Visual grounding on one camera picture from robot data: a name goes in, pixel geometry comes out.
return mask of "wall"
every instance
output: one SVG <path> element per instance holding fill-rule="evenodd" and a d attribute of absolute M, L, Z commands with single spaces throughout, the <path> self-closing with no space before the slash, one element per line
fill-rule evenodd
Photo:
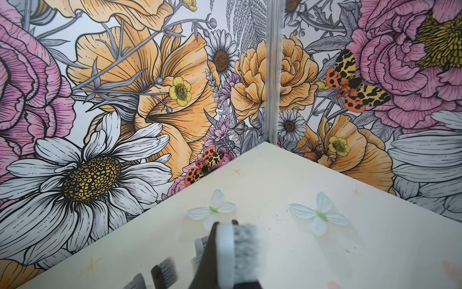
<path fill-rule="evenodd" d="M 0 288 L 262 141 L 264 1 L 0 0 L 0 14 Z"/>
<path fill-rule="evenodd" d="M 279 144 L 462 221 L 461 10 L 452 0 L 287 0 Z M 342 84 L 358 97 L 339 95 Z"/>

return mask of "green flower center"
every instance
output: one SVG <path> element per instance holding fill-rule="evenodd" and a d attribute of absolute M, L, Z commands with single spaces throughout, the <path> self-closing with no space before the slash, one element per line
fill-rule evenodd
<path fill-rule="evenodd" d="M 215 55 L 213 56 L 213 63 L 215 64 L 215 67 L 219 73 L 225 72 L 230 64 L 230 59 L 226 51 L 220 49 L 215 52 Z"/>
<path fill-rule="evenodd" d="M 107 192 L 121 173 L 121 164 L 112 157 L 92 159 L 65 179 L 62 194 L 69 201 L 88 201 Z"/>
<path fill-rule="evenodd" d="M 415 42 L 425 44 L 427 55 L 418 62 L 421 67 L 462 67 L 462 13 L 444 23 L 429 15 L 417 31 Z"/>

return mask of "yellow star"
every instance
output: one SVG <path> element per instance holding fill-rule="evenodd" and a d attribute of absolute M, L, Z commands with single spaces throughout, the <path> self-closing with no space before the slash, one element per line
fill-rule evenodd
<path fill-rule="evenodd" d="M 91 257 L 90 259 L 90 266 L 86 267 L 85 269 L 82 270 L 85 271 L 85 270 L 91 270 L 91 272 L 93 273 L 93 268 L 95 267 L 95 264 L 99 262 L 99 260 L 101 260 L 102 258 L 99 258 L 98 260 L 96 260 L 95 262 L 93 261 L 93 256 Z"/>

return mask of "white daisy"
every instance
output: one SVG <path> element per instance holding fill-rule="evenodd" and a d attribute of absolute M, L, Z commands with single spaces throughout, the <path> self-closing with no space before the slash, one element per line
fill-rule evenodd
<path fill-rule="evenodd" d="M 215 64 L 220 85 L 225 83 L 226 78 L 234 71 L 234 64 L 239 60 L 239 50 L 236 41 L 231 40 L 231 34 L 225 30 L 214 30 L 206 37 L 208 59 Z"/>
<path fill-rule="evenodd" d="M 306 11 L 307 0 L 286 0 L 286 6 L 284 9 L 284 26 L 288 26 L 295 21 L 298 17 L 299 12 Z"/>
<path fill-rule="evenodd" d="M 164 164 L 170 156 L 123 163 L 160 152 L 170 137 L 157 136 L 162 125 L 153 123 L 118 142 L 120 126 L 115 112 L 107 114 L 83 148 L 59 137 L 37 140 L 38 158 L 7 168 L 17 178 L 0 185 L 0 199 L 17 202 L 0 213 L 0 259 L 53 265 L 156 202 L 153 186 L 172 176 Z"/>
<path fill-rule="evenodd" d="M 279 114 L 278 135 L 283 141 L 301 141 L 305 132 L 305 120 L 298 111 L 288 110 Z"/>

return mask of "pink peony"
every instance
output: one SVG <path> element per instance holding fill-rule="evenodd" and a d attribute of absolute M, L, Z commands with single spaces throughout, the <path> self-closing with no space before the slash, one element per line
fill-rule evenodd
<path fill-rule="evenodd" d="M 0 0 L 0 182 L 6 167 L 34 152 L 39 138 L 66 136 L 75 118 L 69 82 L 48 51 Z"/>
<path fill-rule="evenodd" d="M 450 28 L 462 29 L 462 2 L 361 2 L 359 29 L 347 48 L 361 77 L 393 94 L 392 101 L 374 109 L 375 115 L 386 125 L 402 127 L 404 133 L 444 129 L 431 114 L 462 111 L 461 62 L 451 57 L 448 45 L 457 41 Z"/>

